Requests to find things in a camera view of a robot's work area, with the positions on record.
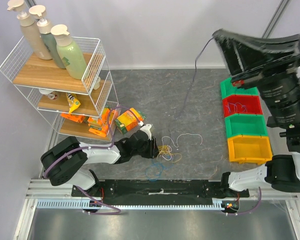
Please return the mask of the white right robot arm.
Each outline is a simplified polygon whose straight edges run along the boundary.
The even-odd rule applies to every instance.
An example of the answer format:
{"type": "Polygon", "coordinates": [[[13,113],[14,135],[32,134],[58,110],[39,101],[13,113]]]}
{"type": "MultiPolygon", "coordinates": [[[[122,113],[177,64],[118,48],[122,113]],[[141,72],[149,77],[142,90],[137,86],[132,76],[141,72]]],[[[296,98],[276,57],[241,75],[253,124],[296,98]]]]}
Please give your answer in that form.
{"type": "Polygon", "coordinates": [[[219,191],[225,197],[251,188],[271,187],[300,193],[300,34],[257,38],[224,29],[212,35],[238,89],[257,88],[270,116],[267,126],[281,128],[288,154],[272,155],[261,166],[225,172],[219,191]]]}

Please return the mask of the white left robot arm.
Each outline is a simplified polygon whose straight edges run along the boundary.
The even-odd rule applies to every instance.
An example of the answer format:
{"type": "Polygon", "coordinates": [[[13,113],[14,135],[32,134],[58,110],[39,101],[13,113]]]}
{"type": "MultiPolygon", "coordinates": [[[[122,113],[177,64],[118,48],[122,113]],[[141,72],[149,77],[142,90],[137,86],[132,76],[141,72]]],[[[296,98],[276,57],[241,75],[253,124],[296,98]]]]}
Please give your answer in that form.
{"type": "Polygon", "coordinates": [[[130,137],[115,141],[112,146],[88,144],[69,136],[45,152],[40,161],[44,177],[52,186],[71,184],[81,188],[89,197],[96,196],[101,188],[95,172],[85,169],[89,164],[124,164],[134,156],[145,159],[156,158],[159,154],[156,138],[138,130],[130,137]]]}

